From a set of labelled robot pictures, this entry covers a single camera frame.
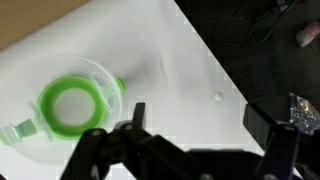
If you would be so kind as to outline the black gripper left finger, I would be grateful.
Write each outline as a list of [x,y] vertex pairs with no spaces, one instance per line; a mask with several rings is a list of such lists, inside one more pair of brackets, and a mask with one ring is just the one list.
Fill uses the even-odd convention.
[[133,118],[110,132],[88,129],[80,137],[60,180],[104,180],[123,164],[137,180],[214,180],[210,169],[160,135],[145,129],[146,105],[135,105]]

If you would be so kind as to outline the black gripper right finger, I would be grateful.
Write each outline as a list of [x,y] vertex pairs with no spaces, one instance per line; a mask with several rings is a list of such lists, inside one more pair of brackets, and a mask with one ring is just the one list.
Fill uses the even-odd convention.
[[320,180],[318,130],[305,134],[254,104],[246,105],[243,125],[264,151],[255,172],[258,180]]

